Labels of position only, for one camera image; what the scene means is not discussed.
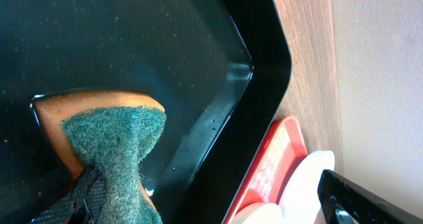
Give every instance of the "red plastic container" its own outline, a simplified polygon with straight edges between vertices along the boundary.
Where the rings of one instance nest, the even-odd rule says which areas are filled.
[[[255,202],[275,203],[289,178],[307,156],[298,118],[294,115],[273,124],[268,130],[224,223]]]

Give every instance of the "black baking tray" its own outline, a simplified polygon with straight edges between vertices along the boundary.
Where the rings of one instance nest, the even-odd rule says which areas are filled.
[[[141,164],[164,222],[222,222],[290,72],[273,0],[0,0],[0,222],[30,221],[70,182],[33,100],[90,89],[165,107]]]

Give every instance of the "kitchen sponge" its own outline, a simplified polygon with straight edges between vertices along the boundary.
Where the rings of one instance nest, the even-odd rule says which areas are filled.
[[[96,108],[68,119],[61,128],[84,167],[106,181],[99,223],[161,223],[140,189],[139,162],[159,139],[166,115],[146,106]]]

